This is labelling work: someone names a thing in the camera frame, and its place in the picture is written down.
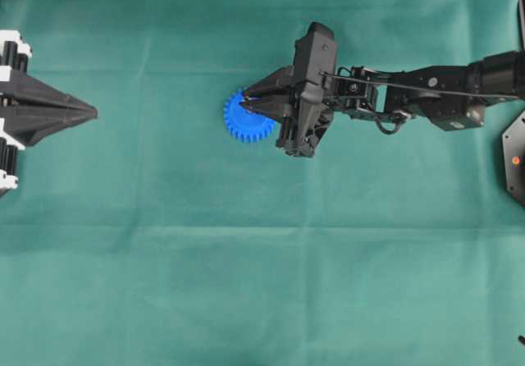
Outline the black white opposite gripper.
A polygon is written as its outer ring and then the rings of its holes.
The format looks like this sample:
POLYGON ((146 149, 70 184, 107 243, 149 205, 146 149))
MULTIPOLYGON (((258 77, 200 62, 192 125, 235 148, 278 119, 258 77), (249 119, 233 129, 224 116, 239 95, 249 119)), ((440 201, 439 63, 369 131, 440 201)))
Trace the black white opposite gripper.
POLYGON ((8 107, 1 115, 1 196, 18 187, 17 157, 25 147, 67 128, 94 120, 94 106, 27 75, 31 47, 18 30, 1 30, 1 85, 18 103, 52 108, 8 107))

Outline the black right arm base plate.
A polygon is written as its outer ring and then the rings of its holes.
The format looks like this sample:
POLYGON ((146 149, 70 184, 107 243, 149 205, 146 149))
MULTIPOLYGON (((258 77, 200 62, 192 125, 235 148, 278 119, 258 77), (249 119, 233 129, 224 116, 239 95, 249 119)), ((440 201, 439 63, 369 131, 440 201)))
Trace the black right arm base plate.
POLYGON ((522 207, 524 198, 524 112, 502 134, 506 190, 522 207))

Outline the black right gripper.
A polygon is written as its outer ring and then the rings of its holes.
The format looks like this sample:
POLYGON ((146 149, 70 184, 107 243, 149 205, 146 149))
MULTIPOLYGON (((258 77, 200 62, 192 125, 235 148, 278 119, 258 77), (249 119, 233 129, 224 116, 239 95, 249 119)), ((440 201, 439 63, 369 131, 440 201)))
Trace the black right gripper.
POLYGON ((240 106, 281 124, 276 147, 286 155, 311 158, 333 121, 334 110, 326 99, 331 94, 331 82, 322 75, 319 84, 294 84, 293 76, 292 65, 277 69, 246 88, 240 106))

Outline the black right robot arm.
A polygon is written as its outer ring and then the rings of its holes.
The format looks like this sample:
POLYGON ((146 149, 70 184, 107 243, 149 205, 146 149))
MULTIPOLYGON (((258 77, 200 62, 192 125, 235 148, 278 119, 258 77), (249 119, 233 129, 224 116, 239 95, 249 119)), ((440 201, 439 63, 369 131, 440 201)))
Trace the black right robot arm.
MULTIPOLYGON (((373 122, 386 135, 415 117, 446 131, 483 126, 485 110, 524 96, 524 54, 508 52, 467 66, 384 72, 337 66, 329 28, 312 23, 294 60, 233 93, 223 107, 228 132, 245 143, 280 131, 277 148, 310 158, 333 116, 373 122)), ((95 119, 97 109, 27 72, 31 47, 17 30, 1 33, 1 190, 18 186, 18 154, 42 139, 95 119)))

